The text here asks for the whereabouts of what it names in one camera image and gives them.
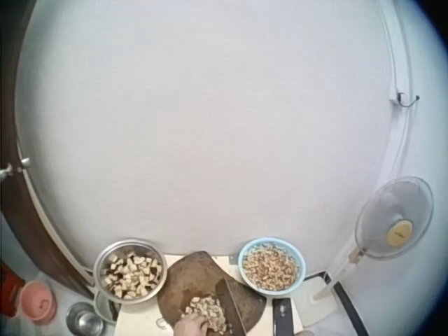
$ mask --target wall hook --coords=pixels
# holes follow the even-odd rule
[[[415,99],[414,99],[413,101],[411,101],[411,104],[406,105],[406,104],[402,103],[402,101],[401,101],[401,96],[403,96],[404,94],[405,94],[405,93],[403,93],[403,92],[398,92],[398,93],[397,93],[397,101],[398,101],[398,103],[399,103],[399,105],[400,105],[401,107],[411,107],[411,106],[414,105],[417,101],[420,100],[420,96],[417,95],[417,96],[415,96]]]

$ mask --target fan base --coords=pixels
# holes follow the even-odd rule
[[[293,294],[294,304],[304,327],[311,326],[336,311],[337,303],[332,293],[320,300],[313,299],[325,286],[325,281],[320,276],[315,276],[302,283]]]

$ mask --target wall fan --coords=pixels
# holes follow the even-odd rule
[[[433,215],[433,194],[421,178],[402,177],[382,186],[361,210],[355,228],[357,247],[349,254],[329,284],[316,276],[293,294],[303,326],[307,327],[334,312],[337,304],[331,288],[349,265],[363,256],[388,260],[401,256],[424,236]]]

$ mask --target pink bucket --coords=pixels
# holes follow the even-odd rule
[[[20,292],[23,314],[38,325],[49,324],[56,315],[56,300],[49,287],[42,281],[30,281]]]

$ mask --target blue bowl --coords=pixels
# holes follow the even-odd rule
[[[299,266],[299,274],[297,275],[297,279],[289,288],[284,289],[284,290],[279,290],[279,291],[265,290],[265,289],[257,287],[255,284],[251,283],[251,281],[246,276],[246,273],[243,268],[244,256],[253,247],[263,245],[263,244],[272,244],[274,246],[283,247],[290,254],[290,256],[294,258],[297,265]],[[294,245],[288,243],[287,241],[284,241],[284,240],[278,239],[278,238],[271,238],[271,237],[263,237],[263,238],[255,239],[255,240],[247,243],[243,247],[243,249],[239,252],[238,268],[239,268],[239,273],[241,274],[242,278],[250,287],[252,287],[257,292],[259,292],[263,295],[268,295],[268,296],[280,296],[280,295],[286,295],[286,294],[291,293],[298,286],[300,286],[300,284],[305,279],[305,274],[307,273],[307,266],[305,264],[305,259],[303,258],[302,254],[299,252],[299,250],[297,250],[294,247]]]

